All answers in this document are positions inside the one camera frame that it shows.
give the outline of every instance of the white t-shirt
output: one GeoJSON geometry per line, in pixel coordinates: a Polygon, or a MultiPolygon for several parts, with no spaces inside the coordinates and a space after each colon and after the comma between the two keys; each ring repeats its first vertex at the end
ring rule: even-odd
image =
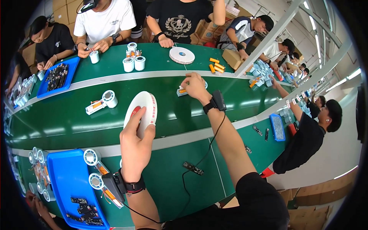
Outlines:
{"type": "Polygon", "coordinates": [[[130,30],[135,26],[136,23],[130,1],[111,0],[110,6],[103,12],[88,10],[82,14],[77,14],[74,35],[81,37],[87,33],[86,42],[89,43],[89,47],[92,47],[101,39],[123,30],[130,30]]]}
{"type": "Polygon", "coordinates": [[[267,47],[265,51],[263,51],[263,54],[267,57],[267,59],[275,61],[281,54],[281,51],[279,50],[279,43],[277,41],[273,41],[271,45],[267,47]]]}

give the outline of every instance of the blue plastic tray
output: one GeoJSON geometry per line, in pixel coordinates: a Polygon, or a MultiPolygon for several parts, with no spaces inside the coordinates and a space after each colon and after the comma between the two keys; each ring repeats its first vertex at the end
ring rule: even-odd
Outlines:
{"type": "Polygon", "coordinates": [[[109,230],[110,225],[102,213],[93,188],[88,182],[89,173],[87,164],[83,159],[83,151],[81,149],[73,149],[50,153],[47,156],[47,166],[56,202],[68,225],[77,229],[109,230]],[[96,206],[98,215],[104,225],[92,226],[68,218],[66,213],[77,217],[81,216],[77,212],[79,205],[72,203],[70,201],[71,197],[85,198],[88,204],[96,206]]]}
{"type": "Polygon", "coordinates": [[[53,94],[53,93],[62,92],[64,90],[69,89],[70,84],[71,84],[71,80],[73,79],[75,70],[76,70],[76,68],[78,66],[78,63],[79,63],[79,60],[80,59],[81,59],[80,57],[75,57],[75,58],[72,58],[72,59],[69,59],[69,60],[60,62],[57,65],[54,65],[53,67],[49,68],[46,71],[46,73],[45,73],[45,77],[41,81],[40,88],[38,89],[38,92],[37,92],[37,98],[43,98],[43,97],[45,97],[47,95],[50,95],[50,94],[53,94]],[[67,75],[67,78],[65,79],[64,86],[63,87],[60,87],[58,89],[54,89],[54,90],[51,90],[51,91],[48,91],[47,92],[47,85],[48,85],[48,82],[49,81],[46,82],[46,77],[48,76],[50,70],[55,69],[61,63],[63,63],[63,64],[69,64],[68,75],[67,75]]]}
{"type": "Polygon", "coordinates": [[[273,120],[272,120],[272,117],[278,117],[280,119],[280,122],[281,122],[281,126],[283,127],[282,125],[282,120],[281,120],[281,116],[278,115],[278,114],[271,114],[270,115],[270,121],[271,121],[271,125],[272,125],[272,131],[273,131],[273,137],[275,138],[275,141],[285,141],[286,138],[285,138],[285,131],[284,131],[284,128],[282,128],[282,133],[284,135],[284,138],[283,139],[278,139],[277,136],[276,136],[276,132],[275,132],[275,126],[274,126],[274,123],[273,123],[273,120]]]}

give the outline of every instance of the red shoe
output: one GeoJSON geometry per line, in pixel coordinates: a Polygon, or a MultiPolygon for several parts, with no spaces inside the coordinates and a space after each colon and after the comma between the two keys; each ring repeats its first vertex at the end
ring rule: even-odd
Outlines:
{"type": "Polygon", "coordinates": [[[266,168],[261,174],[261,178],[266,178],[269,177],[271,175],[275,174],[275,172],[273,172],[272,170],[270,170],[269,168],[266,168]]]}

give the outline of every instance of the printed shirt logo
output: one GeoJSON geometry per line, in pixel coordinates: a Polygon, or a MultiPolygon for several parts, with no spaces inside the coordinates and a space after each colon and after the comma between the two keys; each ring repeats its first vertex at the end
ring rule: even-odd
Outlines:
{"type": "Polygon", "coordinates": [[[115,21],[110,22],[110,25],[116,25],[119,22],[119,19],[116,19],[115,21]]]}
{"type": "Polygon", "coordinates": [[[177,18],[168,18],[165,27],[168,31],[165,32],[167,36],[173,36],[175,38],[187,38],[189,35],[185,35],[192,28],[192,23],[188,19],[184,18],[184,15],[178,15],[177,18]]]}

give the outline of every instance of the black t-shirt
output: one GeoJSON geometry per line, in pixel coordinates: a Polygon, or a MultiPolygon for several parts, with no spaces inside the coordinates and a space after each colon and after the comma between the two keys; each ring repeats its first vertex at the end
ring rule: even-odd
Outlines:
{"type": "Polygon", "coordinates": [[[238,207],[220,209],[212,205],[166,222],[163,229],[287,229],[289,213],[284,200],[258,173],[243,176],[236,185],[236,195],[238,207]]]}
{"type": "Polygon", "coordinates": [[[319,113],[321,112],[319,107],[316,104],[312,103],[309,99],[307,101],[307,108],[309,108],[309,111],[311,111],[313,119],[318,117],[319,113]]]}
{"type": "Polygon", "coordinates": [[[147,14],[159,19],[159,26],[166,37],[173,42],[190,44],[190,35],[194,33],[199,21],[210,22],[208,15],[213,6],[208,0],[184,3],[180,0],[155,0],[147,8],[147,14]]]}
{"type": "Polygon", "coordinates": [[[56,22],[50,35],[41,43],[36,44],[37,63],[47,62],[54,54],[72,50],[74,45],[69,28],[64,24],[56,22]]]}
{"type": "Polygon", "coordinates": [[[286,149],[273,162],[273,171],[277,174],[283,174],[307,162],[323,143],[326,131],[305,113],[301,116],[298,128],[286,149]]]}

